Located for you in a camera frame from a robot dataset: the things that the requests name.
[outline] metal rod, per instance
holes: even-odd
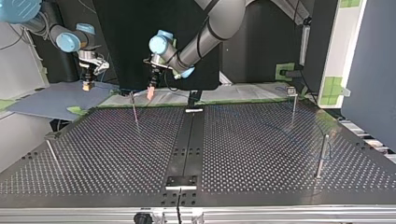
[[[46,142],[47,142],[47,145],[49,146],[50,154],[52,154],[52,157],[58,166],[59,172],[61,173],[61,175],[64,175],[64,172],[62,171],[62,168],[61,168],[61,164],[58,162],[58,158],[56,157],[55,151],[52,148],[52,143],[50,142],[49,139],[47,139]]]
[[[298,101],[298,94],[295,94],[294,95],[293,113],[296,112],[297,101]]]
[[[321,172],[322,172],[322,168],[323,168],[324,157],[327,152],[327,145],[329,144],[329,138],[330,138],[330,136],[328,134],[324,135],[323,144],[322,144],[322,148],[321,148],[321,152],[320,152],[320,160],[319,160],[318,169],[317,169],[317,178],[321,178]]]

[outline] metal post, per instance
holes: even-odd
[[[330,136],[328,134],[324,135],[323,144],[320,152],[320,160],[317,169],[317,178],[321,178],[321,171],[323,168],[324,157],[327,152],[327,145],[329,144],[329,137]]]
[[[296,94],[294,95],[293,113],[296,112],[297,101],[298,101],[298,94],[296,93]]]

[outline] green tape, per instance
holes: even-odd
[[[282,71],[282,70],[294,71],[294,63],[282,63],[282,64],[276,65],[275,80],[276,81],[292,81],[291,77],[285,77],[285,76],[280,75],[280,71]]]
[[[16,101],[12,101],[12,100],[0,100],[0,111],[5,110],[7,107],[15,104]]]
[[[361,5],[361,0],[341,0],[340,7],[358,7]]]
[[[341,95],[343,88],[341,87],[341,77],[326,77],[323,86],[322,96],[320,98],[321,105],[336,105],[338,97]]]
[[[79,106],[70,106],[70,107],[67,107],[67,110],[70,113],[73,113],[73,114],[76,114],[76,115],[80,115],[80,116],[83,116],[83,115],[88,113],[87,110],[83,110]]]

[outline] wire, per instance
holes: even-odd
[[[91,7],[88,7],[85,3],[83,3],[81,0],[78,0],[80,4],[82,4],[85,8],[87,8],[89,11],[93,12],[94,14],[96,14],[96,11],[93,10]]]
[[[166,78],[166,74],[168,73],[168,69],[163,73],[163,79],[165,80],[166,87],[169,89],[169,91],[178,91],[178,88],[175,90],[172,90],[172,88],[168,85],[168,80]]]
[[[20,35],[21,35],[20,33],[18,33],[18,31],[15,30],[15,28],[14,28],[10,23],[8,24],[8,26],[9,26],[9,28],[11,28],[11,30],[12,30],[17,36],[20,36]],[[24,42],[25,44],[30,44],[29,41],[25,39],[25,36],[22,36],[22,40],[23,40],[23,42]]]
[[[107,54],[107,62],[108,63],[109,63],[109,60],[110,60],[110,52]],[[103,82],[103,79],[105,78],[107,70],[102,74],[102,77],[100,78],[100,82]]]
[[[8,45],[8,46],[5,46],[5,47],[0,48],[0,50],[9,49],[9,48],[11,48],[12,46],[18,44],[18,43],[22,40],[23,35],[24,35],[24,32],[25,32],[25,31],[22,30],[22,33],[21,33],[20,37],[19,37],[14,43],[12,43],[12,44],[10,44],[10,45]]]

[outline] metal bracket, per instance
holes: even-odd
[[[61,137],[61,135],[62,135],[61,132],[47,133],[47,134],[44,136],[44,139],[45,139],[45,140],[57,140],[58,138]]]
[[[191,223],[192,224],[204,224],[205,223],[204,213],[201,213],[199,216],[196,216],[196,215],[192,216]]]
[[[154,224],[165,224],[165,215],[163,213],[154,213],[152,214],[152,221]]]
[[[190,91],[189,104],[186,108],[186,113],[198,113],[203,112],[204,109],[195,103],[201,100],[202,91]]]
[[[197,176],[168,176],[166,180],[166,190],[175,189],[197,189]]]
[[[341,94],[345,97],[349,97],[350,96],[351,91],[345,87],[343,87]]]

